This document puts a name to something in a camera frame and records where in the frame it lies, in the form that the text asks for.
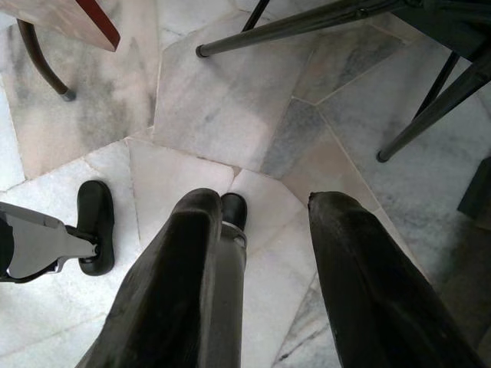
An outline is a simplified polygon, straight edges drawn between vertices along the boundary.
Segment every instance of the marble floor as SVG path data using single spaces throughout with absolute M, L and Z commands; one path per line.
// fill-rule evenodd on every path
M 260 22 L 324 3 L 272 0 Z M 254 4 L 106 0 L 121 33 L 114 54 L 39 30 L 51 66 L 77 91 L 72 103 L 38 76 L 12 20 L 0 19 L 0 201 L 73 225 L 79 185 L 97 178 L 111 187 L 116 216 L 111 273 L 90 278 L 69 261 L 60 274 L 0 285 L 0 366 L 75 366 L 129 267 L 199 187 L 238 192 L 249 205 L 244 368 L 340 366 L 308 228 L 312 191 L 358 199 L 436 287 L 451 273 L 450 238 L 466 226 L 456 204 L 491 150 L 491 88 L 382 166 L 374 153 L 447 51 L 382 15 L 196 57 L 198 44 L 239 32 Z M 463 132 L 461 120 L 475 130 Z

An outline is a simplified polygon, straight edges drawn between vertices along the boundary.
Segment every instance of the wooden table top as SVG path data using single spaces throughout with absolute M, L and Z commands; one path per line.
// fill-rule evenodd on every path
M 95 0 L 0 0 L 0 12 L 109 51 L 120 41 Z

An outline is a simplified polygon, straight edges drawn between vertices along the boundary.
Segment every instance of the metal frame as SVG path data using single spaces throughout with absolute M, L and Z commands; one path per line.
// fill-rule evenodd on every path
M 259 1 L 242 33 L 198 46 L 196 48 L 198 57 L 206 58 L 260 42 L 342 25 L 388 11 L 396 12 L 410 8 L 428 9 L 456 20 L 489 22 L 491 19 L 490 4 L 470 4 L 462 0 L 342 0 L 254 28 L 268 3 L 269 0 Z M 411 124 L 394 141 L 378 152 L 379 162 L 387 162 L 411 140 L 491 80 L 491 49 L 489 49 L 481 52 L 481 56 L 474 60 L 474 64 L 439 96 L 458 59 L 457 53 L 453 52 L 450 55 Z
M 38 69 L 41 76 L 49 83 L 50 86 L 63 98 L 65 101 L 72 101 L 76 98 L 75 92 L 68 88 L 60 78 L 50 68 L 48 62 L 44 58 L 41 47 L 39 46 L 38 36 L 33 24 L 21 19 L 17 19 L 18 29 L 21 32 L 22 40 L 25 48 L 29 53 L 34 66 Z

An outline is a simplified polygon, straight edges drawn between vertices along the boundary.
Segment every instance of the metal rod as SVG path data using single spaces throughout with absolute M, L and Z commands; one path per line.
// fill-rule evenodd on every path
M 268 4 L 269 4 L 269 0 L 259 0 L 258 4 L 255 6 L 254 10 L 252 11 L 251 16 L 245 23 L 242 32 L 248 31 L 255 27 L 256 23 L 261 18 L 261 15 L 262 13 L 264 13 L 264 10 L 266 9 L 266 6 L 268 6 Z
M 377 160 L 387 162 L 414 138 L 444 117 L 466 98 L 491 81 L 491 48 L 468 67 L 442 94 L 418 114 L 411 124 L 377 154 Z
M 299 35 L 333 25 L 342 25 L 380 13 L 392 12 L 406 6 L 404 0 L 344 0 L 335 2 L 219 41 L 202 44 L 196 48 L 196 54 L 200 58 L 204 58 L 259 42 Z
M 65 101 L 74 100 L 76 97 L 75 93 L 64 85 L 44 58 L 41 47 L 39 46 L 38 36 L 36 35 L 34 25 L 26 21 L 22 21 L 21 19 L 17 19 L 17 24 L 29 57 L 31 58 L 36 69 L 38 69 L 41 76 L 49 83 L 50 86 L 53 87 L 54 90 L 56 90 L 58 94 L 61 95 Z
M 448 77 L 452 73 L 452 70 L 455 68 L 455 65 L 457 64 L 458 60 L 459 60 L 459 55 L 456 52 L 452 51 L 447 62 L 443 66 L 443 69 L 438 74 L 435 83 L 433 83 L 433 86 L 431 86 L 428 95 L 424 98 L 423 103 L 421 104 L 419 110 L 417 111 L 414 117 L 417 117 L 424 109 L 428 107 L 429 104 L 431 104 L 435 100 L 435 98 L 438 97 L 438 94 L 440 93 L 440 91 L 443 88 L 443 85 L 445 84 Z

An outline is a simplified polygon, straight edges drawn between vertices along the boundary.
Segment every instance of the black rubber foot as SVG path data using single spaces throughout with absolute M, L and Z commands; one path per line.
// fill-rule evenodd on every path
M 90 276 L 106 274 L 114 266 L 114 207 L 109 188 L 103 182 L 85 182 L 78 190 L 77 207 L 77 229 L 97 239 L 97 255 L 79 258 L 80 268 Z
M 77 94 L 73 92 L 70 88 L 67 89 L 67 91 L 64 94 L 60 95 L 63 101 L 73 101 L 77 98 Z
M 386 163 L 388 161 L 388 159 L 382 159 L 382 157 L 381 157 L 381 151 L 378 151 L 377 152 L 377 161 L 379 163 Z
M 247 221 L 246 200 L 236 193 L 222 195 L 222 220 L 244 231 Z
M 197 57 L 198 57 L 198 58 L 204 58 L 204 57 L 205 57 L 205 58 L 207 58 L 207 56 L 205 56 L 205 55 L 203 55 L 203 54 L 201 53 L 201 47 L 202 47 L 202 46 L 203 46 L 203 45 L 201 44 L 200 46 L 198 46 L 198 47 L 196 48 L 196 55 L 197 55 Z

